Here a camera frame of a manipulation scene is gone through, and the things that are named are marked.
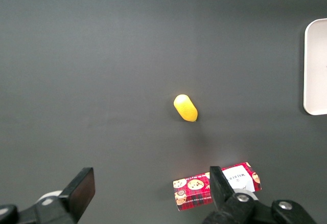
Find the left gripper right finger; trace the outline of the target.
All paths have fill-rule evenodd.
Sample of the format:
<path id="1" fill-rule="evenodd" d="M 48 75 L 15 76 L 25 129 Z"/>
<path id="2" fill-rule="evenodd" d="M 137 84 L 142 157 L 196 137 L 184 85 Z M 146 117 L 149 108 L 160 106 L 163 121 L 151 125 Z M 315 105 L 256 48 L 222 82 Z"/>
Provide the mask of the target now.
<path id="1" fill-rule="evenodd" d="M 271 206 L 266 206 L 248 190 L 235 191 L 219 166 L 211 166 L 209 172 L 216 211 L 203 223 L 316 223 L 295 201 L 275 200 Z"/>

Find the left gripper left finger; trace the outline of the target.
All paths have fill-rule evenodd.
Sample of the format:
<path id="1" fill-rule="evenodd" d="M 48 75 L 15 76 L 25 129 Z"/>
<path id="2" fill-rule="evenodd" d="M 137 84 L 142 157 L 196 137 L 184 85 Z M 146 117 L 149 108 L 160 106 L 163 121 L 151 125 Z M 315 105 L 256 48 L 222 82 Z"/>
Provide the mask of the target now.
<path id="1" fill-rule="evenodd" d="M 94 195 L 94 169 L 86 167 L 58 195 L 44 196 L 23 211 L 1 205 L 1 223 L 78 223 Z"/>

